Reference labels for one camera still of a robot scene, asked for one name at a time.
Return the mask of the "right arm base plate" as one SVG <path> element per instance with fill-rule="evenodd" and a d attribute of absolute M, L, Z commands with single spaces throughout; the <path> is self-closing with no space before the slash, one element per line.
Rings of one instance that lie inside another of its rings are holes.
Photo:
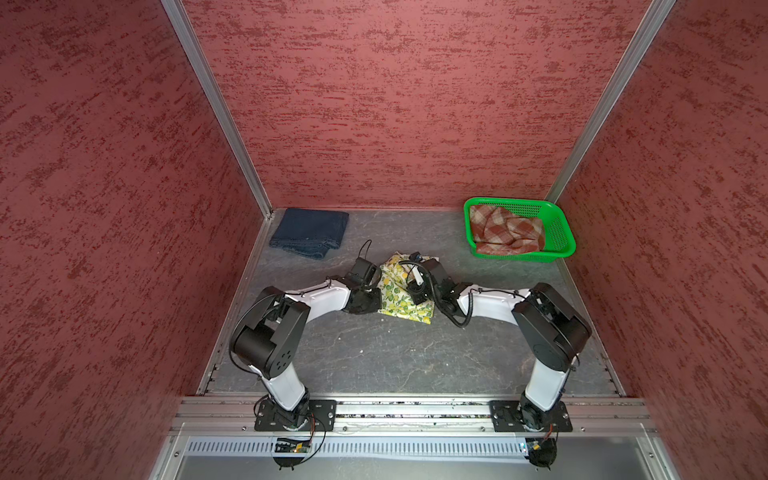
<path fill-rule="evenodd" d="M 569 412 L 564 402 L 557 402 L 544 411 L 529 401 L 492 400 L 489 402 L 490 419 L 497 433 L 545 434 L 573 431 Z"/>

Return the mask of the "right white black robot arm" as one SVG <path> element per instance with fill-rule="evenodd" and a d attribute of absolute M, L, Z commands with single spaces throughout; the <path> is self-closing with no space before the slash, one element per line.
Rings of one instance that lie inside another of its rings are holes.
<path fill-rule="evenodd" d="M 517 326 L 535 362 L 514 418 L 528 431 L 542 431 L 554 422 L 570 372 L 592 335 L 587 321 L 554 287 L 486 288 L 455 283 L 419 267 L 406 281 L 406 291 L 417 304 L 433 302 L 459 328 L 476 316 Z"/>

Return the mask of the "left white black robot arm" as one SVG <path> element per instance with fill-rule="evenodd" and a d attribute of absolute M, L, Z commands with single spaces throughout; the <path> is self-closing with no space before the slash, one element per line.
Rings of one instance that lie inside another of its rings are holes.
<path fill-rule="evenodd" d="M 230 360 L 257 376 L 279 409 L 301 414 L 308 390 L 293 361 L 307 324 L 333 312 L 364 315 L 380 307 L 378 286 L 342 277 L 303 290 L 267 287 L 237 321 L 229 339 Z"/>

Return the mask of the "reddish brown skirt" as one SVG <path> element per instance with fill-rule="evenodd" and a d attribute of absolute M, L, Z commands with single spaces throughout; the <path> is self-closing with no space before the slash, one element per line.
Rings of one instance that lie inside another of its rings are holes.
<path fill-rule="evenodd" d="M 542 221 L 519 216 L 504 207 L 470 206 L 469 225 L 476 252 L 481 255 L 516 256 L 545 248 Z"/>

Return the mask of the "green plastic basket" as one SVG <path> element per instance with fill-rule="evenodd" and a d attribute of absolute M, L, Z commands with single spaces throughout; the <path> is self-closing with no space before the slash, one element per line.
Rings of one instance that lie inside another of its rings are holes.
<path fill-rule="evenodd" d="M 469 225 L 469 207 L 486 204 L 504 207 L 511 212 L 527 218 L 538 218 L 545 229 L 545 248 L 543 251 L 516 256 L 489 256 L 476 252 L 476 245 L 471 238 Z M 467 242 L 471 253 L 484 259 L 503 259 L 523 262 L 551 263 L 559 258 L 571 256 L 576 250 L 576 242 L 563 211 L 553 203 L 538 200 L 520 200 L 503 198 L 475 197 L 467 200 L 463 207 Z"/>

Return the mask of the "yellow floral skirt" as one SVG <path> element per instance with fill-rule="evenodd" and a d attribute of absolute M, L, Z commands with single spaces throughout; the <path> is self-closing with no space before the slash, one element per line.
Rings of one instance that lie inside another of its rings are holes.
<path fill-rule="evenodd" d="M 381 305 L 378 312 L 429 325 L 435 306 L 431 300 L 421 304 L 415 304 L 412 300 L 406 289 L 407 283 L 412 280 L 410 267 L 400 264 L 400 261 L 407 259 L 407 255 L 396 252 L 380 265 L 381 279 L 378 288 L 381 290 Z"/>

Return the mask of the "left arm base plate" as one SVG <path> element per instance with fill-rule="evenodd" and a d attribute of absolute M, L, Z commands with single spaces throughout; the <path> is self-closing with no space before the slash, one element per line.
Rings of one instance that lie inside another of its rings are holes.
<path fill-rule="evenodd" d="M 334 428 L 338 402 L 335 400 L 303 400 L 294 410 L 285 410 L 272 399 L 254 407 L 254 430 L 257 432 L 320 432 Z"/>

